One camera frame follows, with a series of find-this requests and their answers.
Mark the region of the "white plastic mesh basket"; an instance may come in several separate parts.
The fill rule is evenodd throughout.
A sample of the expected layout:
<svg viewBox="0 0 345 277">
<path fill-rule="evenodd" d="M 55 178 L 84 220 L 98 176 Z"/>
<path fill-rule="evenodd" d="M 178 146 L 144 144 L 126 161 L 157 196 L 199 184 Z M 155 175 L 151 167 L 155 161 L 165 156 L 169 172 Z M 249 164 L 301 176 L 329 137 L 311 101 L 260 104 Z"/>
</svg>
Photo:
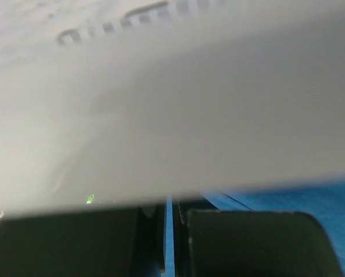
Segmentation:
<svg viewBox="0 0 345 277">
<path fill-rule="evenodd" d="M 345 178 L 345 1 L 0 1 L 0 211 Z"/>
</svg>

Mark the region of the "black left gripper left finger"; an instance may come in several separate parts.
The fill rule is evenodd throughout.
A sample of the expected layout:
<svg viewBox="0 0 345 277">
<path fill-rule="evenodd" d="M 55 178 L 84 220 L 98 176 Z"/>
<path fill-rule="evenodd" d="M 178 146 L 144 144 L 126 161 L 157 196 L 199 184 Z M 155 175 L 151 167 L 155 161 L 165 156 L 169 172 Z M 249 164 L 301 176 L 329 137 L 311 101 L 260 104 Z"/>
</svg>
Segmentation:
<svg viewBox="0 0 345 277">
<path fill-rule="evenodd" d="M 165 206 L 88 209 L 0 222 L 0 276 L 160 276 Z"/>
</svg>

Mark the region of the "blue t shirt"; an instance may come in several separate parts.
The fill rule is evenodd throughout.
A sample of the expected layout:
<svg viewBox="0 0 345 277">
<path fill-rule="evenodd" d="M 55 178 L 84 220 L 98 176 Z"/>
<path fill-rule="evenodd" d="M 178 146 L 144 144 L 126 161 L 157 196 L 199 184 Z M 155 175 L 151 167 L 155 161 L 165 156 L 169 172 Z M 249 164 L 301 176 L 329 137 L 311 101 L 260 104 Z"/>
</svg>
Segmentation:
<svg viewBox="0 0 345 277">
<path fill-rule="evenodd" d="M 345 274 L 345 179 L 258 193 L 209 192 L 204 197 L 221 210 L 301 211 L 313 215 L 327 231 Z"/>
</svg>

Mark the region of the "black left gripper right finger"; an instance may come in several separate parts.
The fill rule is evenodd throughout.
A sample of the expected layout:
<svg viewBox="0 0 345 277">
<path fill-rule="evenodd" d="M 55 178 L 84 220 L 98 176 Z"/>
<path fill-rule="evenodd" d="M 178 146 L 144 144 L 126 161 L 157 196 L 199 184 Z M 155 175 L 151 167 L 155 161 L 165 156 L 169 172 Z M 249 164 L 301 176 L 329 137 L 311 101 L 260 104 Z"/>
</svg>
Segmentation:
<svg viewBox="0 0 345 277">
<path fill-rule="evenodd" d="M 172 203 L 176 276 L 342 276 L 324 228 L 303 212 Z"/>
</svg>

